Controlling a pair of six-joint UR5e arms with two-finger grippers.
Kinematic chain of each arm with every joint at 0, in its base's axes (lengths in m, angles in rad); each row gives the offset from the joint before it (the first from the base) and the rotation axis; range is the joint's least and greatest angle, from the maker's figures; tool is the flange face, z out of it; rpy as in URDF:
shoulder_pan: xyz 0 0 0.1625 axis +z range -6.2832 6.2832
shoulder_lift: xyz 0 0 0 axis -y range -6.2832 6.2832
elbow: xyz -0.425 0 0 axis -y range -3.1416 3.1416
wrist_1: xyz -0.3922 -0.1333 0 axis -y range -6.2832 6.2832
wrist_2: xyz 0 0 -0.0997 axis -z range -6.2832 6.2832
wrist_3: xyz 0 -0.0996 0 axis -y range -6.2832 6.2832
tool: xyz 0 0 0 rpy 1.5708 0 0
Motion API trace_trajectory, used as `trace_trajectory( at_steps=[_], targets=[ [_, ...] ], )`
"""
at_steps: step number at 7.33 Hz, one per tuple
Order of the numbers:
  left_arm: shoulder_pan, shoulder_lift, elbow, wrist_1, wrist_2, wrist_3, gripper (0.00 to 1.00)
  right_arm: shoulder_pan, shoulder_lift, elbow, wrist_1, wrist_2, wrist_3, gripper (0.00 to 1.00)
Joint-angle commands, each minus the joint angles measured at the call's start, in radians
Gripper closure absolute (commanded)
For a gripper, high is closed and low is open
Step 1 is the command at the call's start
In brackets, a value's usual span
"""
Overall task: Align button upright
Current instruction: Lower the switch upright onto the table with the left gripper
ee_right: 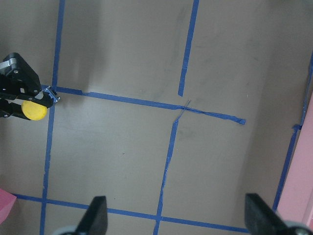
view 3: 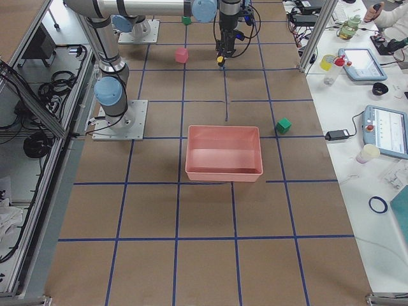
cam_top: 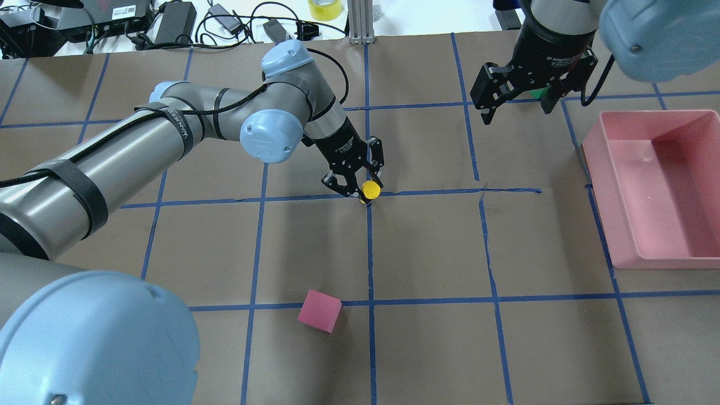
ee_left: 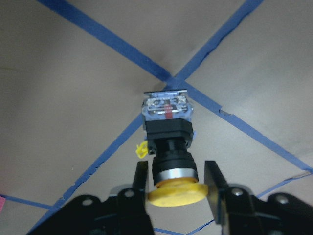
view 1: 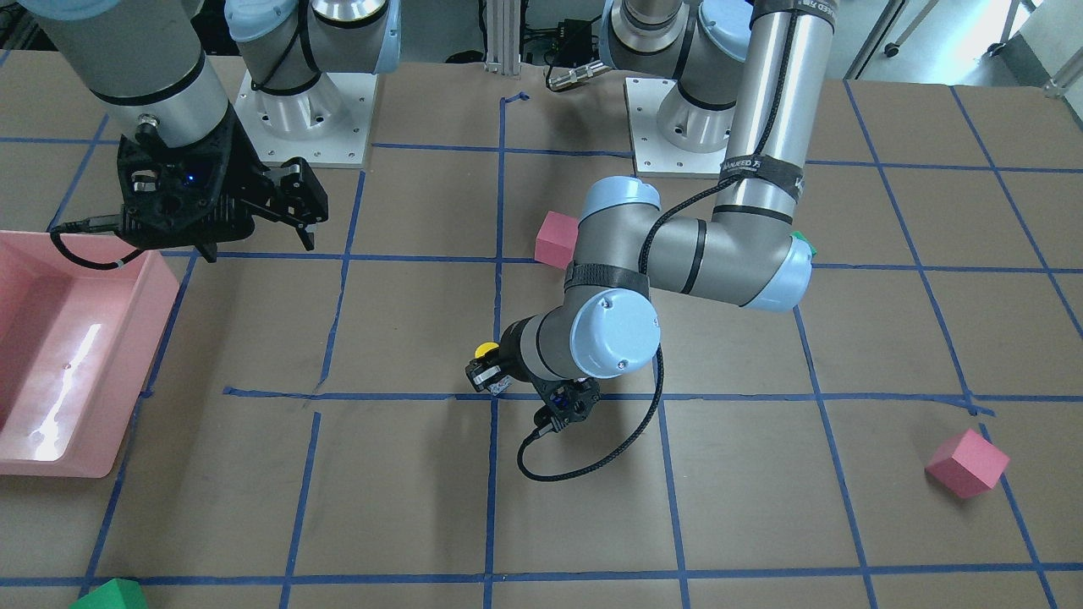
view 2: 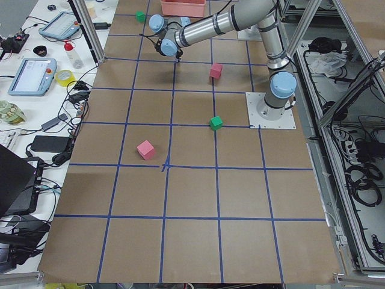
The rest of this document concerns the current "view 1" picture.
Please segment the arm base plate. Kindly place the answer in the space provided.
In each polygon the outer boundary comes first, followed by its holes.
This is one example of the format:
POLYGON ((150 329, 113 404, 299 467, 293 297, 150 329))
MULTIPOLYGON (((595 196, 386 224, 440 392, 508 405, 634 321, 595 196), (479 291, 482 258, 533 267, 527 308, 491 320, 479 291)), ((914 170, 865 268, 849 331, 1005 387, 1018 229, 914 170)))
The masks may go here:
POLYGON ((726 159, 734 108, 706 109, 674 80, 625 80, 635 172, 641 177, 716 177, 726 159))
POLYGON ((308 90, 275 96, 252 89, 246 73, 234 108, 268 166, 303 157, 313 168, 362 168, 378 85, 376 74, 321 74, 308 90))

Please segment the green cube near left arm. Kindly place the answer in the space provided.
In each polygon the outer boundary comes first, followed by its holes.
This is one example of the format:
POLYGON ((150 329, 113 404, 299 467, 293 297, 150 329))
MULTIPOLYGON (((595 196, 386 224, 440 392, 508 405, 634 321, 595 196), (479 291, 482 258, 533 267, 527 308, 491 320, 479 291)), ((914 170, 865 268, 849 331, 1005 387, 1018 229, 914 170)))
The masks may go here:
POLYGON ((792 233, 790 233, 790 235, 793 236, 793 239, 800 239, 800 242, 804 243, 805 247, 807 247, 807 249, 809 250, 809 258, 815 259, 815 254, 817 254, 815 246, 813 246, 812 243, 810 243, 810 239, 808 239, 807 236, 803 234, 803 232, 793 231, 792 233))

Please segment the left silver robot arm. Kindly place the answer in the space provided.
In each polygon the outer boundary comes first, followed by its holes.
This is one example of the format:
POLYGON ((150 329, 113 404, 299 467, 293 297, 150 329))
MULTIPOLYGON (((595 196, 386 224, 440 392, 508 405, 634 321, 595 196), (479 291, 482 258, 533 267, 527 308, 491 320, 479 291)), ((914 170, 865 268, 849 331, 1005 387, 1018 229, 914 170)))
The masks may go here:
POLYGON ((712 216, 665 211, 639 178, 601 178, 588 190, 563 300, 511 324, 465 374, 477 391, 531 384, 536 422, 560 431, 583 420, 600 381, 645 370, 662 342, 652 290, 790 312, 812 273, 812 246, 793 220, 837 24, 836 1, 613 1, 606 59, 645 54, 671 69, 692 109, 728 117, 712 216))

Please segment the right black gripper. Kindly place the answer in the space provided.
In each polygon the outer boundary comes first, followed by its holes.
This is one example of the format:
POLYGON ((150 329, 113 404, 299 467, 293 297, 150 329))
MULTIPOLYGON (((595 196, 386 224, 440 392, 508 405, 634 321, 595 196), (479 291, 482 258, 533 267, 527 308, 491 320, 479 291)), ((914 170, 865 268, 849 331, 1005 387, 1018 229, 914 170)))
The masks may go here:
POLYGON ((201 141, 166 147, 156 127, 121 138, 117 154, 123 205, 117 235, 140 250, 195 246, 208 263, 219 244, 247 239, 255 218, 293 226, 303 250, 315 250, 328 196, 302 157, 271 168, 259 161, 235 109, 201 141))

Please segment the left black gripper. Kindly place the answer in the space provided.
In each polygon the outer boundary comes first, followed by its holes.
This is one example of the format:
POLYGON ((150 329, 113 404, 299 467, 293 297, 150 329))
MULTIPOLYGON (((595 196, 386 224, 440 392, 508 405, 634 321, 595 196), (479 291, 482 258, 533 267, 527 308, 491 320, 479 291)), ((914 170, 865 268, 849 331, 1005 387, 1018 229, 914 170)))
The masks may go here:
POLYGON ((542 379, 532 377, 531 385, 544 401, 535 413, 534 433, 564 431, 569 424, 583 422, 591 415, 601 397, 598 379, 542 379))

